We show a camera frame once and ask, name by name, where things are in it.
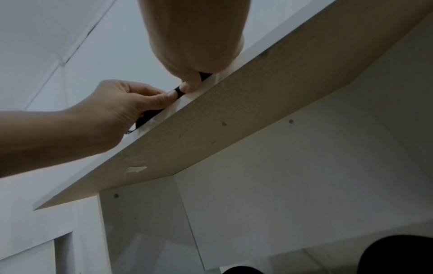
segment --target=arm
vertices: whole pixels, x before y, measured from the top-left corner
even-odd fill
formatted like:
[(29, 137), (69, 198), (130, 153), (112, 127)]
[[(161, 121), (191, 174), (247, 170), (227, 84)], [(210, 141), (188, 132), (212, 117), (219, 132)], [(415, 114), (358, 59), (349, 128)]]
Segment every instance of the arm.
[(201, 84), (198, 72), (218, 73), (244, 46), (250, 0), (138, 0), (152, 50), (182, 79), (180, 90)]
[(144, 111), (166, 108), (176, 99), (175, 91), (104, 81), (64, 111), (0, 112), (0, 177), (105, 152)]

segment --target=white ceiling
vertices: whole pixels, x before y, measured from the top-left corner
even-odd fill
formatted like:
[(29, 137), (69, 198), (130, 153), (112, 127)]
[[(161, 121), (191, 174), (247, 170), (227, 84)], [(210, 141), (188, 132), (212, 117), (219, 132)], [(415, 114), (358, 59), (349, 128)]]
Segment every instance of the white ceiling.
[(112, 0), (1, 0), (0, 110), (23, 108)]

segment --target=finger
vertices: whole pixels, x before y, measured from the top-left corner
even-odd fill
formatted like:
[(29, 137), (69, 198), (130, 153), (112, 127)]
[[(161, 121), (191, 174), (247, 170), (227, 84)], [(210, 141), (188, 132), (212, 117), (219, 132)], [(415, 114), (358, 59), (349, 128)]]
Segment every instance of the finger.
[(196, 91), (202, 84), (202, 78), (198, 71), (191, 71), (181, 78), (183, 83), (180, 84), (180, 91), (183, 93), (191, 93)]
[(140, 112), (164, 109), (177, 100), (177, 92), (175, 90), (153, 96), (142, 96), (138, 94), (134, 94), (133, 96), (138, 103)]
[(153, 96), (153, 95), (165, 93), (163, 90), (154, 88), (153, 86), (148, 84), (137, 83), (137, 82), (125, 82), (125, 81), (124, 83), (127, 85), (126, 92), (128, 93), (137, 93), (144, 96)]

